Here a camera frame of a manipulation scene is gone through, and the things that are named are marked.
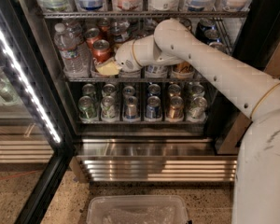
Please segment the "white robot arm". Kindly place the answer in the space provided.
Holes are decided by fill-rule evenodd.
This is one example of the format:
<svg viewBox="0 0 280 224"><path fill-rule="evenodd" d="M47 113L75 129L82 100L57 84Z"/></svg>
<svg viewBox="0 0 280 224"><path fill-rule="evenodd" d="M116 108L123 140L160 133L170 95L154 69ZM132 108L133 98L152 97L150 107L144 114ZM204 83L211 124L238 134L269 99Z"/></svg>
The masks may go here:
<svg viewBox="0 0 280 224"><path fill-rule="evenodd" d="M150 64L190 63L252 120L237 159L231 224L280 224L280 80L204 44L175 19L119 47L105 76Z"/></svg>

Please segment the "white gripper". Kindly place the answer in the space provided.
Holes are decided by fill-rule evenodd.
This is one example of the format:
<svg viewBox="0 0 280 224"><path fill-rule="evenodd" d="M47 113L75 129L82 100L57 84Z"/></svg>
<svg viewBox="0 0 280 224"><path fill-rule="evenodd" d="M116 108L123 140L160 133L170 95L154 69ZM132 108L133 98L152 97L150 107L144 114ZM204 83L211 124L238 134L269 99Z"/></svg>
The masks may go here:
<svg viewBox="0 0 280 224"><path fill-rule="evenodd" d="M157 65L161 54L155 44L154 36L149 35L122 44L116 54L115 61L98 64L96 70L104 76L119 74L120 68L124 72L135 72L148 65Z"/></svg>

